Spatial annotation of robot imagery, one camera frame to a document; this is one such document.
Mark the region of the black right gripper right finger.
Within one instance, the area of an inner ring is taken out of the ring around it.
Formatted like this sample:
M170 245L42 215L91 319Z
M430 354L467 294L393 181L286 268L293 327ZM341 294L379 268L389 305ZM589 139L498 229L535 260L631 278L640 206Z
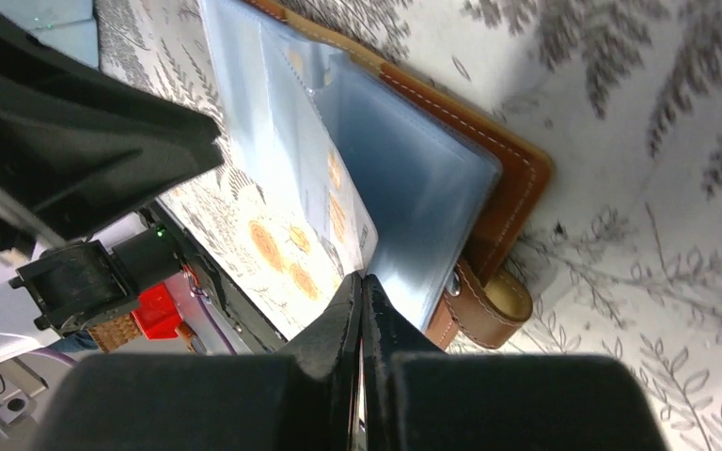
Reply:
M449 354L368 276L362 343L372 450L663 450L637 381L602 355Z

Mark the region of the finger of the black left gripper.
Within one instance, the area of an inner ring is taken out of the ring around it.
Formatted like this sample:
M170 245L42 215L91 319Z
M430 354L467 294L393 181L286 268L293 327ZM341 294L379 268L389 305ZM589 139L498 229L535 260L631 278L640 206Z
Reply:
M223 162L211 117L85 66L0 13L0 253L93 235Z

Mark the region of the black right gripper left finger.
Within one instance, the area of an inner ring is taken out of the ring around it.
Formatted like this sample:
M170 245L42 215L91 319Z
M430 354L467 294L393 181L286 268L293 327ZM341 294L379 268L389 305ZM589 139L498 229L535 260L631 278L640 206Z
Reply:
M90 356L62 381L34 450L350 450L362 279L265 354Z

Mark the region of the brown leather card holder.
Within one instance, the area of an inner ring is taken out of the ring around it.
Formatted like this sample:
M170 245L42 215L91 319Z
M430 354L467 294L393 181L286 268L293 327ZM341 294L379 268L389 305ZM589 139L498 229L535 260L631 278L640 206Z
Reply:
M365 272L437 346L456 334L505 344L533 303L502 262L552 176L549 156L276 1L205 1L201 16L230 144L264 193L304 216L271 119L262 26L325 47L337 85L319 109L338 114L331 135L378 235Z

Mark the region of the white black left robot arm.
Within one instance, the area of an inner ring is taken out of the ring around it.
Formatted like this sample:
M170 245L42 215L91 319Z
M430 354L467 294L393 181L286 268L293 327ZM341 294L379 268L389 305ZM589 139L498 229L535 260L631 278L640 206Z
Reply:
M0 13L0 364L137 307L180 272L165 227L96 234L223 162L206 115L126 86Z

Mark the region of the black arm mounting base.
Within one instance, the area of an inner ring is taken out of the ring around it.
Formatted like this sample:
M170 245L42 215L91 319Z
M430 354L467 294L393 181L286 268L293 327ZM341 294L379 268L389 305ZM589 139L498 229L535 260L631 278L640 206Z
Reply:
M195 235L157 201L138 211L145 226L164 232L180 248L180 259L197 288L209 302L212 319L235 350L268 353L283 348L288 339L222 269Z

